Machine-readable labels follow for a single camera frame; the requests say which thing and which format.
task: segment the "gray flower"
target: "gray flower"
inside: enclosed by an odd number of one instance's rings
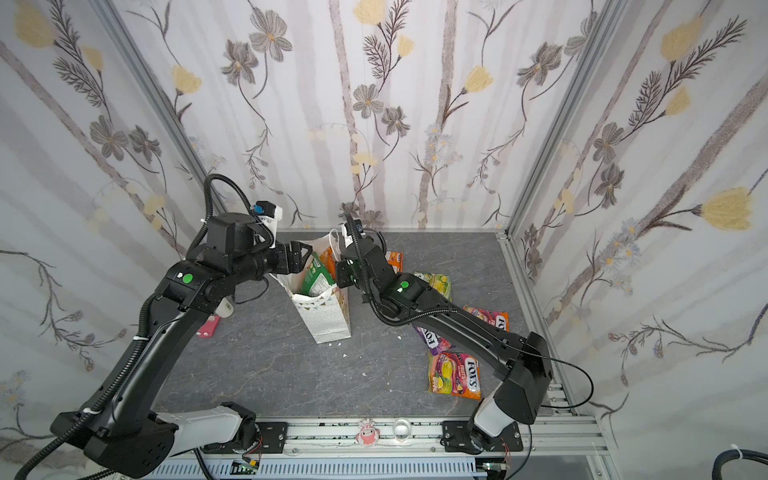
[[[533,245],[534,240],[536,240],[536,235],[538,234],[538,231],[536,230],[536,226],[531,223],[531,226],[523,233],[523,242],[526,245]]]
[[[261,33],[249,35],[253,50],[265,53],[269,49],[274,61],[283,61],[283,51],[293,50],[293,45],[283,37],[288,30],[288,25],[277,13],[267,10],[264,14],[258,8],[254,8],[250,22],[261,30]]]
[[[594,21],[597,19],[598,13],[590,12],[589,16],[581,21],[581,35],[570,37],[568,41],[565,42],[565,49],[563,50],[563,53],[569,57],[580,54],[581,50],[584,49],[584,46],[587,44],[589,33],[592,31]]]
[[[101,145],[101,154],[109,158],[114,154],[118,160],[123,159],[123,148],[128,146],[128,137],[123,131],[112,131],[112,122],[104,115],[98,116],[98,121],[91,122],[91,139]]]
[[[344,218],[344,212],[349,212],[352,214],[353,218],[359,217],[360,208],[355,204],[355,202],[342,202],[340,210],[341,213],[339,214],[339,217],[341,218]]]
[[[376,100],[376,97],[379,96],[379,91],[374,84],[367,87],[360,85],[358,88],[355,88],[353,95],[355,95],[357,103],[352,108],[353,110],[362,110],[360,113],[363,118],[370,117],[371,113],[380,114],[384,111],[384,102]]]
[[[528,252],[528,259],[525,261],[525,266],[531,271],[531,276],[536,276],[538,275],[538,269],[541,268],[543,262],[541,254],[534,248]]]
[[[618,145],[621,141],[621,135],[624,133],[623,128],[618,128],[615,121],[603,127],[603,136],[594,141],[594,147],[597,148],[594,151],[592,160],[603,162],[606,164],[613,163],[616,158],[616,152],[614,146]]]
[[[543,85],[550,70],[560,66],[560,51],[562,45],[548,45],[545,41],[538,48],[536,53],[531,56],[533,65],[518,70],[518,85],[524,87],[529,81],[533,80],[536,85]]]
[[[136,128],[128,134],[131,137],[131,144],[134,147],[134,152],[137,154],[144,154],[144,158],[147,159],[147,163],[152,163],[152,154],[158,157],[162,153],[160,150],[160,142],[157,140],[150,140],[149,136],[143,128],[136,125]]]
[[[362,221],[362,226],[364,228],[377,230],[381,227],[384,227],[384,214],[378,210],[367,210],[366,212],[363,212],[360,220]]]
[[[229,66],[221,68],[221,73],[227,76],[228,82],[232,85],[237,85],[240,76],[243,75],[248,83],[256,83],[251,68],[255,68],[259,61],[250,50],[250,45],[245,41],[234,42],[227,40],[227,50],[224,52],[224,56],[232,62]]]
[[[624,179],[624,171],[619,170],[616,164],[611,164],[609,168],[600,173],[600,179],[603,180],[597,188],[594,189],[596,195],[603,196],[603,208],[608,208],[616,204],[614,190],[621,188],[621,181]]]
[[[387,108],[382,115],[382,123],[386,124],[386,134],[390,135],[395,129],[398,135],[405,137],[408,134],[408,130],[411,126],[403,123],[402,119],[405,118],[405,114],[402,113],[402,108]]]

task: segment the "green snack package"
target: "green snack package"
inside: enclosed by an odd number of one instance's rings
[[[317,253],[312,252],[312,263],[310,264],[310,268],[306,271],[304,281],[301,284],[301,288],[299,288],[299,294],[318,296],[335,284],[336,281],[333,279],[326,266],[323,265],[323,262],[320,261],[320,257]]]

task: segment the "wallpaper panel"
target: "wallpaper panel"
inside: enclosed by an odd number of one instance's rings
[[[602,6],[115,4],[200,159],[282,228],[430,229],[506,224]]]
[[[765,2],[631,2],[514,232],[630,480],[768,451],[766,25]]]
[[[186,252],[200,185],[87,2],[0,4],[0,476],[99,387]],[[65,447],[31,478],[81,477]]]

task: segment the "white cable tie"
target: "white cable tie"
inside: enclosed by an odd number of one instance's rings
[[[735,443],[730,444],[730,447],[736,450],[737,452],[739,452],[739,460],[744,459],[744,454],[741,452],[741,449]]]

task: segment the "snack package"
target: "snack package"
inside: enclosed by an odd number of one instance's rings
[[[331,247],[326,248],[326,251],[320,254],[320,261],[323,262],[323,265],[328,269],[328,273],[336,280],[336,261],[333,259],[333,249]]]
[[[492,312],[491,310],[483,310],[469,305],[464,305],[464,310],[470,312],[472,315],[478,318],[485,320],[488,325],[493,325],[496,328],[509,331],[509,313]]]
[[[440,275],[439,273],[423,273],[423,272],[414,272],[413,273],[418,278],[424,280],[425,282],[429,283],[429,285],[440,292],[441,295],[443,295],[448,300],[451,299],[451,277],[448,275]],[[442,353],[446,351],[447,349],[453,347],[451,343],[442,338],[437,333],[431,332],[427,329],[423,329],[420,326],[414,326],[413,328],[416,329],[417,332],[419,332],[419,335],[422,337],[422,340],[424,340],[424,343],[427,344],[427,347],[429,348],[429,352],[432,355],[438,355],[439,353]]]
[[[395,273],[402,272],[402,252],[387,252],[385,255],[387,263],[392,265]]]
[[[312,252],[312,263],[306,271],[306,276],[299,289],[299,294],[306,296],[318,296],[328,290],[336,281],[330,272],[320,261],[317,253]]]
[[[429,360],[429,389],[480,400],[478,361],[466,353],[440,353]]]

